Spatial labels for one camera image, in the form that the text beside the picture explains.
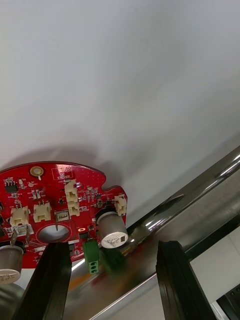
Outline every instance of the reflective metal surface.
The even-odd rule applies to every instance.
[[[240,213],[240,147],[128,228],[120,248],[122,272],[102,268],[90,276],[85,264],[72,271],[64,319],[107,319],[157,284],[158,241],[177,240],[185,250]]]
[[[217,320],[229,320],[220,305],[215,301],[210,304]]]
[[[0,318],[11,320],[15,309],[24,294],[24,289],[14,283],[0,285]]]

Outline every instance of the white ceiling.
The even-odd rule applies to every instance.
[[[0,0],[0,167],[103,170],[137,220],[240,144],[239,0]]]

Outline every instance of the green terminal block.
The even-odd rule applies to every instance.
[[[96,240],[90,240],[82,244],[85,264],[91,274],[99,272],[99,244]]]

